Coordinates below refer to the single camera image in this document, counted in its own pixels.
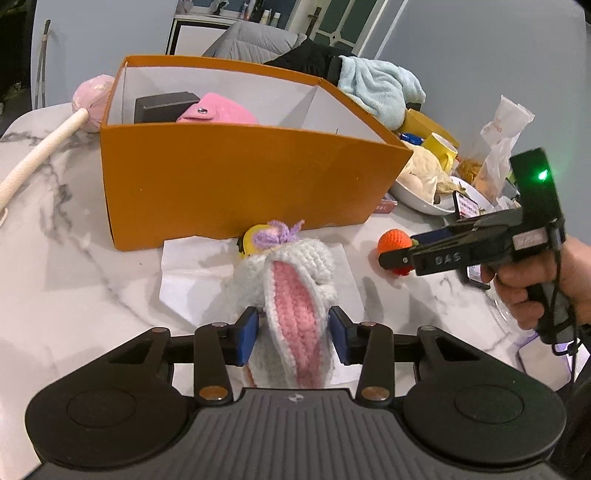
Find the person's right hand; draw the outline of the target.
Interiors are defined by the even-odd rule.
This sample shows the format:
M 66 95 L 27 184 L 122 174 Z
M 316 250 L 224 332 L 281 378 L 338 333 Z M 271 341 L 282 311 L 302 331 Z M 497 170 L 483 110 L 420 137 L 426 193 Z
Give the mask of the person's right hand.
M 556 279 L 559 279 L 559 291 L 570 300 L 575 310 L 577 322 L 590 323 L 590 246 L 573 236 L 568 236 L 563 244 L 560 276 L 557 276 L 554 254 L 544 251 L 522 261 L 502 265 L 496 271 L 483 265 L 482 278 L 485 282 L 494 281 L 501 301 L 524 330 L 536 327 L 544 313 L 543 305 L 534 301 L 526 288 L 538 283 L 554 282 Z

